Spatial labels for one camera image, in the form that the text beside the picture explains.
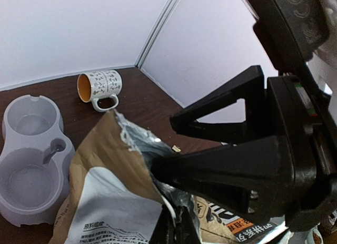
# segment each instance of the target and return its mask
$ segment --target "robotic arm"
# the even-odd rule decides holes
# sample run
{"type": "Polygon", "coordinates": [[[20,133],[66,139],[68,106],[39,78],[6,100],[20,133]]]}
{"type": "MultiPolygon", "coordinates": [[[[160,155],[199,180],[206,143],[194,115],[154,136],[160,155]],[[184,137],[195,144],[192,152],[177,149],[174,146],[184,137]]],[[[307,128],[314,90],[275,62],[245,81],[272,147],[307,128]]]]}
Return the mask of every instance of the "robotic arm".
{"type": "Polygon", "coordinates": [[[280,76],[265,89],[261,68],[251,66],[173,115],[177,133],[228,145],[158,159],[151,171],[253,223],[285,215],[291,231],[309,230],[337,209],[337,106],[306,64],[329,27],[319,0],[246,1],[280,76]],[[238,99],[243,123],[196,121],[238,99]]]}

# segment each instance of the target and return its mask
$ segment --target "food bag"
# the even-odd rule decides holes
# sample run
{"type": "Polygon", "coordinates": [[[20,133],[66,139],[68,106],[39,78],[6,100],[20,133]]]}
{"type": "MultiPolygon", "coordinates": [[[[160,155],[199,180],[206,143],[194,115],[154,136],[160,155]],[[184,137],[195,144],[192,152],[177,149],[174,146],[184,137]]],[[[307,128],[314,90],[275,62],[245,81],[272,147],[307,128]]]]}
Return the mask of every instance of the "food bag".
{"type": "Polygon", "coordinates": [[[221,220],[207,217],[215,213],[205,200],[151,176],[152,159],[172,153],[150,131],[117,112],[106,113],[72,159],[71,193],[49,244],[146,244],[163,204],[172,218],[173,207],[187,207],[202,242],[237,243],[221,220]]]}

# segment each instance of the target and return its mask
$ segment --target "brown paper bag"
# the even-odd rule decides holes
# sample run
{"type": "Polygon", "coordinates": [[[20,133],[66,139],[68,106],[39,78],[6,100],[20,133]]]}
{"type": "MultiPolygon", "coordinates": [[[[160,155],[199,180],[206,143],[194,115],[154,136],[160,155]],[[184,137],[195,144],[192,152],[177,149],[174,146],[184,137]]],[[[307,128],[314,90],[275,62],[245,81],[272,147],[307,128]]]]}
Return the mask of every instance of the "brown paper bag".
{"type": "MultiPolygon", "coordinates": [[[[58,212],[49,244],[148,243],[163,200],[142,155],[121,134],[110,112],[78,148],[70,166],[71,194],[58,212]]],[[[199,218],[204,242],[235,240],[226,226],[207,221],[201,212],[199,218]]]]}

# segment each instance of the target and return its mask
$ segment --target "screw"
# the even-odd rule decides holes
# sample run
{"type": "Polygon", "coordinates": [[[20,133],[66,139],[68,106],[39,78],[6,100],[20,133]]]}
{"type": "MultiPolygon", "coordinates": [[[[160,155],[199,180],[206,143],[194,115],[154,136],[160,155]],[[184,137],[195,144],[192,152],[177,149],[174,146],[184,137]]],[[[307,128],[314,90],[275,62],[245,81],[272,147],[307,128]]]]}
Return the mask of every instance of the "screw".
{"type": "Polygon", "coordinates": [[[259,198],[258,192],[255,190],[251,190],[251,199],[258,199],[258,198],[259,198]]]}
{"type": "Polygon", "coordinates": [[[255,213],[255,210],[253,208],[248,207],[248,213],[253,214],[253,213],[255,213]]]}

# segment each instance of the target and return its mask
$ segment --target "overturned mug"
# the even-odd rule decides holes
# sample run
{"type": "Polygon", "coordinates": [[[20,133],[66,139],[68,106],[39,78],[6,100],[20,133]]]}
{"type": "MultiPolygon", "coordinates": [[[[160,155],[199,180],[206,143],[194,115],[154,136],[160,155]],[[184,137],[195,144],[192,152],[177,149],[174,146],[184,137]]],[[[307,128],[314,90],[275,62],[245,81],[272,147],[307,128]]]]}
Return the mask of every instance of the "overturned mug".
{"type": "Polygon", "coordinates": [[[85,103],[92,102],[98,112],[106,112],[116,108],[119,104],[117,95],[122,90],[122,78],[115,70],[95,71],[80,74],[77,79],[77,91],[81,100],[85,103]],[[110,108],[99,107],[98,101],[111,98],[115,104],[110,108]]]}

